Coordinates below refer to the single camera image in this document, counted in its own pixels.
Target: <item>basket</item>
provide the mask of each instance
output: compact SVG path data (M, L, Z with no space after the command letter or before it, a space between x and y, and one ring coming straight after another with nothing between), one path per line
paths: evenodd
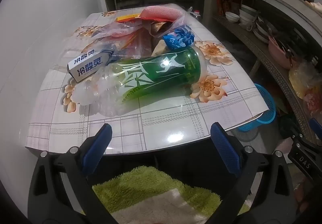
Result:
M269 110L264 111L264 113L256 120L249 122L245 125L242 125L238 128L239 131L247 132L251 129L254 129L262 124L269 124L271 123L276 115L276 107L275 102L269 92L264 89L261 85L255 84L256 88L262 95L266 105L268 106Z

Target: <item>green towel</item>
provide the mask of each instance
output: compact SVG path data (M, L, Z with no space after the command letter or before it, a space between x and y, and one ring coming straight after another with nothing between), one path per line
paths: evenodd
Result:
M191 207L206 217L210 217L221 203L216 193L204 188L192 188L154 167L141 166L93 186L99 200L110 213L175 188ZM244 204L239 213L248 210L249 207Z

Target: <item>crumpled blue packaging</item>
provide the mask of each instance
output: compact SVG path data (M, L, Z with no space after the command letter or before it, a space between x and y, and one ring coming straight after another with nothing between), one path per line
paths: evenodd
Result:
M164 35L163 39L168 48L174 50L191 45L194 42L194 34L188 25L181 25Z

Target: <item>beige cloth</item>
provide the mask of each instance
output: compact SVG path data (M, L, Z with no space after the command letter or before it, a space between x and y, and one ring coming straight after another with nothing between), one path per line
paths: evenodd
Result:
M148 198L112 216L119 224L204 224L207 220L181 197L178 189Z

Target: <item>white box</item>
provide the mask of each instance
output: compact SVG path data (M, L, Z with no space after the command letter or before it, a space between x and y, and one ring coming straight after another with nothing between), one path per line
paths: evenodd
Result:
M91 50L73 59L67 64L67 71L80 82L96 72L101 66L105 66L114 51L112 50Z

